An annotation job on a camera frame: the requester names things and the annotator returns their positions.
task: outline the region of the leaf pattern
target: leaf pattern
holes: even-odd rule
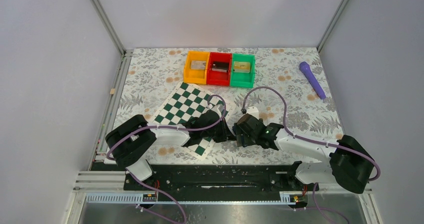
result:
[[[149,121],[158,107],[183,79],[184,63],[189,50],[232,52],[255,55],[255,87],[269,86],[287,101],[287,125],[295,133],[335,138],[342,134],[336,105],[330,94],[316,48],[138,48],[133,52],[113,128],[135,114]],[[311,85],[299,70],[299,64],[310,64],[327,98],[315,97]],[[242,116],[240,111],[249,89],[203,85],[202,88],[233,101],[237,109],[227,119],[229,126]],[[282,123],[284,106],[269,90],[258,90],[248,98],[248,106],[259,110],[264,123]],[[263,149],[260,146],[238,147],[235,142],[213,146],[199,160],[172,144],[153,144],[143,156],[151,164],[291,164],[294,161],[316,162],[315,159],[287,151]]]

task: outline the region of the purple microphone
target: purple microphone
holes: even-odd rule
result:
[[[309,67],[309,64],[306,63],[306,62],[302,62],[302,63],[299,64],[299,69],[305,75],[306,79],[309,81],[312,88],[318,94],[319,98],[325,99],[326,94],[324,93],[323,88],[321,88],[321,85],[318,83],[317,79],[315,78],[314,74],[312,73],[311,68]]]

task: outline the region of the green and white chessboard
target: green and white chessboard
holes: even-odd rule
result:
[[[175,125],[187,122],[192,117],[198,117],[207,111],[208,99],[213,93],[195,84],[179,83],[169,97],[163,102],[155,112],[153,121],[159,124]],[[223,104],[216,97],[212,97],[209,102],[212,106]],[[236,105],[232,102],[225,102],[225,118],[234,112]],[[193,145],[185,150],[191,155],[204,159],[214,145],[212,138],[203,139],[198,145]]]

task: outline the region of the white wall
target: white wall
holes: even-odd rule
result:
[[[317,46],[341,0],[100,0],[125,48]]]
[[[119,54],[90,0],[0,2],[0,223],[57,224]]]
[[[347,134],[381,166],[385,224],[422,223],[424,0],[351,0],[321,53]]]

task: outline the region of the yellow bin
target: yellow bin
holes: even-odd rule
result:
[[[205,69],[191,69],[190,66],[193,60],[206,61]],[[185,63],[186,64],[184,66],[184,73],[182,75],[184,83],[206,84],[206,72],[208,70],[209,52],[189,51]]]

